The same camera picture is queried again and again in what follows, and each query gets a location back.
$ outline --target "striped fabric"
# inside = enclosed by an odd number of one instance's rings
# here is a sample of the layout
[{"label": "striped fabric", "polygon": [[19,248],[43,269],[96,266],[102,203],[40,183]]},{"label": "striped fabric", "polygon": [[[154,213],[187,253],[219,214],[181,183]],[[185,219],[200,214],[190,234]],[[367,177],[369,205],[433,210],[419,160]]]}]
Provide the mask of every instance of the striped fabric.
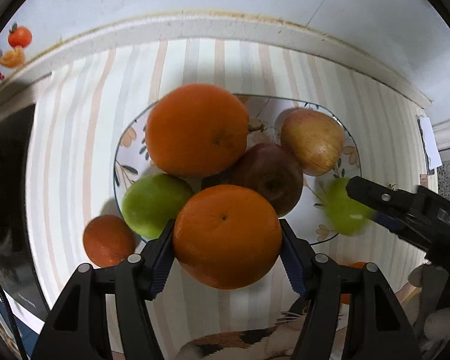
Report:
[{"label": "striped fabric", "polygon": [[[319,57],[234,40],[183,39],[128,46],[63,66],[41,86],[26,172],[31,249],[53,305],[78,264],[88,261],[82,231],[113,203],[115,149],[125,126],[148,104],[186,83],[318,103],[346,125],[363,176],[412,191],[426,172],[416,119],[424,111],[391,88]],[[437,188],[436,178],[430,187]],[[424,254],[380,226],[360,237],[318,245],[339,263],[374,261],[398,290]],[[174,263],[148,309],[160,346],[172,358],[191,339],[272,325],[296,299],[280,261],[236,291],[208,288]],[[109,302],[112,349],[120,351]]]}]

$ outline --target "green fruit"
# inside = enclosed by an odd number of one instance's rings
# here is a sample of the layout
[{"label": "green fruit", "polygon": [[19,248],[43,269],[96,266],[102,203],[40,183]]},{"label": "green fruit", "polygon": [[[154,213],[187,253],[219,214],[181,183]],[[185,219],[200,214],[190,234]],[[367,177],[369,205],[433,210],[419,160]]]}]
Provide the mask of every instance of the green fruit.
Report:
[{"label": "green fruit", "polygon": [[348,180],[337,178],[330,183],[326,193],[325,212],[335,231],[351,236],[365,226],[375,211],[348,197],[345,189]]},{"label": "green fruit", "polygon": [[123,197],[123,219],[135,233],[156,239],[192,195],[190,185],[172,175],[163,173],[142,178]]}]

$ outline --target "plate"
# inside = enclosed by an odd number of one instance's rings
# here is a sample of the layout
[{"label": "plate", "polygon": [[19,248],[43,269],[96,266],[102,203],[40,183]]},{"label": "plate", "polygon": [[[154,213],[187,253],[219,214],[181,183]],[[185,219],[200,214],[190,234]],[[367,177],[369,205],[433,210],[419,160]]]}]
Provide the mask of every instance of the plate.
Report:
[{"label": "plate", "polygon": [[[285,219],[299,238],[311,245],[329,241],[337,235],[323,210],[326,185],[336,178],[361,176],[359,150],[346,127],[327,108],[321,105],[299,100],[278,97],[236,95],[248,109],[250,125],[261,127],[251,132],[247,138],[247,147],[257,143],[280,143],[280,130],[287,115],[297,108],[310,108],[333,117],[345,132],[343,152],[334,168],[319,177],[303,176],[303,191],[300,200]],[[118,143],[114,169],[113,186],[116,203],[122,210],[122,201],[126,190],[138,179],[163,173],[158,169],[147,152],[145,144],[145,125],[148,115],[156,103],[147,107],[128,125]],[[195,192],[200,190],[201,179],[185,179]]]}]

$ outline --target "orange fruit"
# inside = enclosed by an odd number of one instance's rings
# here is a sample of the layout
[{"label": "orange fruit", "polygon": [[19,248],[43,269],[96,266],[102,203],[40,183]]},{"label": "orange fruit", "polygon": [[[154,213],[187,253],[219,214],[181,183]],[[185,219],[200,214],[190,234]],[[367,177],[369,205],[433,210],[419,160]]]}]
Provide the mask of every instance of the orange fruit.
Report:
[{"label": "orange fruit", "polygon": [[[366,265],[366,262],[358,261],[354,262],[353,264],[349,265],[352,268],[363,268],[364,265]],[[350,294],[342,294],[340,295],[340,302],[343,304],[350,304]]]},{"label": "orange fruit", "polygon": [[101,215],[83,232],[83,247],[91,262],[101,268],[115,266],[135,252],[135,236],[121,218]]},{"label": "orange fruit", "polygon": [[178,177],[211,176],[247,148],[248,111],[225,89],[190,84],[171,91],[150,111],[145,127],[155,165]]},{"label": "orange fruit", "polygon": [[181,266],[220,290],[260,280],[275,264],[281,245],[274,208],[257,192],[236,185],[197,193],[175,221],[173,247]]}]

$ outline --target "wall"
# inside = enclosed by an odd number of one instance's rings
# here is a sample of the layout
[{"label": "wall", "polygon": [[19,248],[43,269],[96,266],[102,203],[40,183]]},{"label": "wall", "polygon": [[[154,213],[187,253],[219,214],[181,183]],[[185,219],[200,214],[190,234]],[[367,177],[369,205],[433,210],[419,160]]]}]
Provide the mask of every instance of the wall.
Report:
[{"label": "wall", "polygon": [[325,32],[377,57],[436,101],[427,113],[432,123],[450,118],[450,30],[426,0],[27,0],[0,35],[0,49],[10,50],[14,22],[33,34],[24,49],[30,59],[97,26],[181,9],[281,17]]}]

